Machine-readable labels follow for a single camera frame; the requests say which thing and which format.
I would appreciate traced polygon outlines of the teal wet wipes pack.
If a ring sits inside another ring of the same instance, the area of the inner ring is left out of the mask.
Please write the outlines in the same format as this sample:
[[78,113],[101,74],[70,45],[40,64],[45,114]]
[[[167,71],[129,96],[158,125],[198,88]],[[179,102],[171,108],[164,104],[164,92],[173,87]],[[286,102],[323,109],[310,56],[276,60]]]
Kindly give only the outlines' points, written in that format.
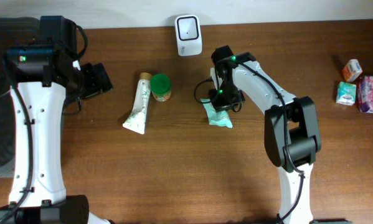
[[207,114],[207,119],[210,125],[212,126],[219,126],[219,127],[227,127],[233,128],[233,124],[230,120],[230,117],[226,111],[219,111],[217,112],[211,103],[209,103],[209,99],[201,98],[201,102],[203,102],[204,109]]

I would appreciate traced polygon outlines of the white floral tube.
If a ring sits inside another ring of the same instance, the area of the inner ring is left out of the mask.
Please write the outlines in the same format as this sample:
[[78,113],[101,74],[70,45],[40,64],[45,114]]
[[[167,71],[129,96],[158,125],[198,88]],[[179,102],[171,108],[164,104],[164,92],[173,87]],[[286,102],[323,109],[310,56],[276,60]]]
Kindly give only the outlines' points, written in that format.
[[140,73],[133,108],[130,115],[123,123],[124,128],[138,134],[145,133],[148,104],[151,96],[151,78],[152,74],[150,73]]

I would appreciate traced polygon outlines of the green lid jar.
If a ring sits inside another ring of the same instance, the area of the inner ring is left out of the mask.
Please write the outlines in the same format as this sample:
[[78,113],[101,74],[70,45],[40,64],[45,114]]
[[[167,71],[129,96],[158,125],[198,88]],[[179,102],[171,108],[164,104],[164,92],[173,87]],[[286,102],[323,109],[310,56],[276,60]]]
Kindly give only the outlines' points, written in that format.
[[170,99],[172,86],[167,75],[163,73],[154,75],[150,81],[150,86],[155,100],[164,102]]

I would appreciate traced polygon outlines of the small teal gum box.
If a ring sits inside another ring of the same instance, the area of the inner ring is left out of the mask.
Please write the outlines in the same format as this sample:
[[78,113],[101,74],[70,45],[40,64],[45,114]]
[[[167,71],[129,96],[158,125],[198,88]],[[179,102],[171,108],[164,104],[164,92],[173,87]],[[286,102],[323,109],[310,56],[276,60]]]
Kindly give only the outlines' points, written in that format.
[[336,103],[352,106],[356,102],[356,85],[340,82],[336,94]]

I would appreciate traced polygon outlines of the orange small tissue pack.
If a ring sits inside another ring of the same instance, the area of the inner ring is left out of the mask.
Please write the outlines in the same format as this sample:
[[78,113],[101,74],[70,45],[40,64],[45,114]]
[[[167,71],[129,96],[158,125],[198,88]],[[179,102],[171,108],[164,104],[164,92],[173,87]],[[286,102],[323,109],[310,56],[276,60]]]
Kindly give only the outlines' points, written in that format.
[[357,59],[351,59],[342,69],[343,78],[349,83],[352,83],[361,73],[362,68]]

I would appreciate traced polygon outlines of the red purple tissue pack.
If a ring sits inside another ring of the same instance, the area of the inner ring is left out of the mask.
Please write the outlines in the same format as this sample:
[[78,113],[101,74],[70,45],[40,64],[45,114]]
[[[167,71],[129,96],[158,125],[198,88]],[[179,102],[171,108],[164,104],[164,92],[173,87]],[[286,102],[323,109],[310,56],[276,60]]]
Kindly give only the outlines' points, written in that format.
[[373,76],[364,76],[361,78],[357,89],[361,113],[373,113]]

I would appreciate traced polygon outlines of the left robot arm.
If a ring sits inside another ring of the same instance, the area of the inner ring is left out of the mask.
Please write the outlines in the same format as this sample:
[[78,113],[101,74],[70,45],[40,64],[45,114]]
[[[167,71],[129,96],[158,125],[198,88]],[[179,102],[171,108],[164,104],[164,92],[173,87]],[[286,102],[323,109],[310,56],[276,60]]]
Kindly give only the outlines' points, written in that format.
[[103,223],[84,195],[67,195],[61,169],[61,122],[69,104],[113,88],[101,63],[80,65],[84,30],[43,16],[39,34],[3,57],[15,115],[14,179],[0,223]]

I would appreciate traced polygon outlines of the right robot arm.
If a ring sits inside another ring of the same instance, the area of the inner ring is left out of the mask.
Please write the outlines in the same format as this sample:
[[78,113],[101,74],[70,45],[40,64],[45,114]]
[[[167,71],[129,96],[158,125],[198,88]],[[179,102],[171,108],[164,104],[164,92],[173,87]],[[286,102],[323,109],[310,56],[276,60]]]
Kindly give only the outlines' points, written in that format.
[[277,223],[313,223],[309,178],[321,150],[313,100],[288,93],[275,83],[249,52],[235,55],[228,45],[211,55],[210,91],[216,111],[238,111],[250,98],[263,113],[264,147],[280,177],[281,205]]

